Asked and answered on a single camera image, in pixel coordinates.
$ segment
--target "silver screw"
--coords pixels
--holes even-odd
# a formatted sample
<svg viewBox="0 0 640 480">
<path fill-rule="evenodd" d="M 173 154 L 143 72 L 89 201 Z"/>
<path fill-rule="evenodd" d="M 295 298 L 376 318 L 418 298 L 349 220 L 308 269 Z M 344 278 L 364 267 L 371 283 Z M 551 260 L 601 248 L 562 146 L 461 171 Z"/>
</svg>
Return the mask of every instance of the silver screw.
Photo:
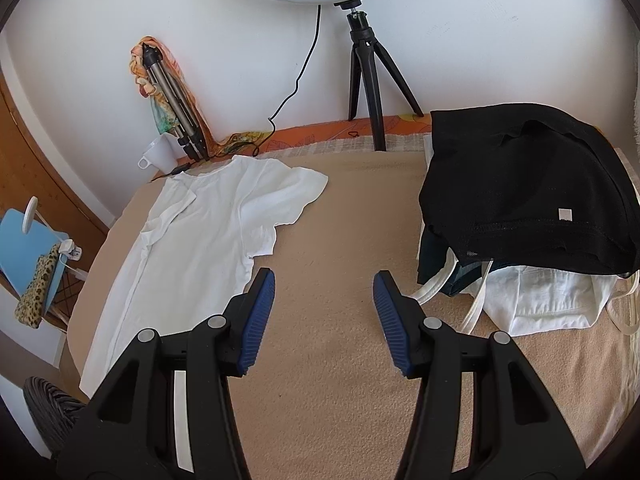
<svg viewBox="0 0 640 480">
<path fill-rule="evenodd" d="M 431 330 L 437 330 L 442 326 L 441 320 L 437 317 L 426 317 L 423 321 L 425 327 L 431 328 Z"/>
<path fill-rule="evenodd" d="M 141 343 L 148 343 L 156 336 L 156 333 L 150 328 L 145 328 L 138 332 L 138 341 Z"/>
<path fill-rule="evenodd" d="M 224 316 L 213 316 L 209 318 L 207 324 L 211 328 L 222 328 L 226 325 L 226 319 Z"/>
<path fill-rule="evenodd" d="M 500 343 L 501 345 L 508 345 L 511 341 L 511 337 L 506 332 L 496 332 L 494 334 L 495 342 Z"/>
</svg>

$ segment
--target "brown fleece blanket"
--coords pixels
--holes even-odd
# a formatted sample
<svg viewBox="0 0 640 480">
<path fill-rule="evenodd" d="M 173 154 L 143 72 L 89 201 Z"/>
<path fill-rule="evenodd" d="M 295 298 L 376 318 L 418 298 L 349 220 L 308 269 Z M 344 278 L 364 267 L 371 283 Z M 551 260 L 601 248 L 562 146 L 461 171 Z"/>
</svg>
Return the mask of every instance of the brown fleece blanket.
<svg viewBox="0 0 640 480">
<path fill-rule="evenodd" d="M 418 381 L 404 379 L 392 364 L 371 283 L 376 272 L 388 269 L 406 294 L 417 288 L 424 154 L 334 153 L 284 162 L 321 171 L 329 183 L 294 225 L 278 227 L 275 254 L 256 259 L 256 271 L 265 266 L 276 274 L 276 300 L 255 366 L 247 377 L 230 379 L 246 460 L 255 480 L 389 480 L 404 448 Z M 68 332 L 80 369 L 110 283 L 160 187 L 141 188 L 92 267 Z M 109 277 L 108 286 L 100 275 Z M 439 294 L 425 312 L 456 327 L 470 304 L 465 294 Z M 495 330 L 482 314 L 474 334 Z M 590 462 L 633 402 L 628 382 L 637 364 L 629 338 L 603 314 L 588 330 L 516 342 Z M 456 468 L 468 456 L 470 389 L 465 377 Z"/>
</svg>

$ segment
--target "white label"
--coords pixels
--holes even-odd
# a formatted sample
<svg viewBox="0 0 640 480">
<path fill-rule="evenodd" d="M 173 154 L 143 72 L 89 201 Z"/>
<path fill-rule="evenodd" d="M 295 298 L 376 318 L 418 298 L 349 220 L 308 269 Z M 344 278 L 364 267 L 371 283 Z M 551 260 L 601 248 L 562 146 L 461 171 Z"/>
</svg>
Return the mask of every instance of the white label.
<svg viewBox="0 0 640 480">
<path fill-rule="evenodd" d="M 558 209 L 558 216 L 561 220 L 574 221 L 574 213 L 570 209 Z"/>
</svg>

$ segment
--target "white shirt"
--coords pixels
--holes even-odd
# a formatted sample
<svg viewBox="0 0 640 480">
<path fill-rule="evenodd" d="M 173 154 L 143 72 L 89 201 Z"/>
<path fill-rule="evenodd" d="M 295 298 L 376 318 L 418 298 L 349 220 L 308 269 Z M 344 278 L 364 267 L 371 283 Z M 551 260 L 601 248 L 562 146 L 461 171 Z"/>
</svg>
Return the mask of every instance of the white shirt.
<svg viewBox="0 0 640 480">
<path fill-rule="evenodd" d="M 327 177 L 279 160 L 235 156 L 210 173 L 164 184 L 114 280 L 82 372 L 91 397 L 135 335 L 186 332 L 242 294 L 254 256 L 272 254 Z"/>
</svg>

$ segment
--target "white mug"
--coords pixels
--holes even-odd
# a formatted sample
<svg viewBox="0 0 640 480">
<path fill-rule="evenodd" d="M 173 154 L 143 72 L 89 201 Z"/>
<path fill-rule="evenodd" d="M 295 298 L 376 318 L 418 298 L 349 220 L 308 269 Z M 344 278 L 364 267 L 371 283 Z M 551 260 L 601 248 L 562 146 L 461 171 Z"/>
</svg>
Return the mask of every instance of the white mug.
<svg viewBox="0 0 640 480">
<path fill-rule="evenodd" d="M 164 136 L 159 136 L 146 147 L 145 154 L 138 161 L 138 167 L 146 170 L 149 166 L 155 166 L 164 174 L 171 173 L 178 165 L 174 150 Z"/>
</svg>

